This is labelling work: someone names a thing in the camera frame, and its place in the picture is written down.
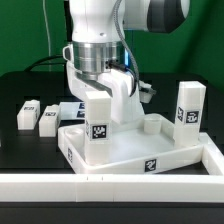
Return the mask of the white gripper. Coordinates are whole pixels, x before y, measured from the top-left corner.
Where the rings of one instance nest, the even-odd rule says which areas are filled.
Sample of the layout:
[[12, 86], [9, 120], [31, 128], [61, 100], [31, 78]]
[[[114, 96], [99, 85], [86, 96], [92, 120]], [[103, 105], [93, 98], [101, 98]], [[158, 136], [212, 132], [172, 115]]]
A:
[[132, 78], [123, 72], [111, 69], [101, 73], [96, 81], [83, 80], [82, 74], [72, 62], [66, 63], [68, 86], [71, 93], [84, 101], [87, 91], [108, 91], [111, 99], [111, 118], [122, 124], [132, 122], [144, 115], [140, 103], [149, 103], [156, 91], [151, 84], [139, 82], [140, 90], [131, 95]]

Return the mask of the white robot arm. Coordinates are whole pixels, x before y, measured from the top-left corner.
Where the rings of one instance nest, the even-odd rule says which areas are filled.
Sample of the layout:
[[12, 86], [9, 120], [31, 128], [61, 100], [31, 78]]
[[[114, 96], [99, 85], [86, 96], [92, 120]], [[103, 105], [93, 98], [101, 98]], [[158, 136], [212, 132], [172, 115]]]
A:
[[111, 118], [126, 123], [143, 115], [139, 69], [124, 65], [131, 52], [126, 30], [171, 33], [187, 18], [190, 0], [69, 0], [72, 40], [63, 49], [71, 93], [83, 100], [88, 91], [112, 98]]

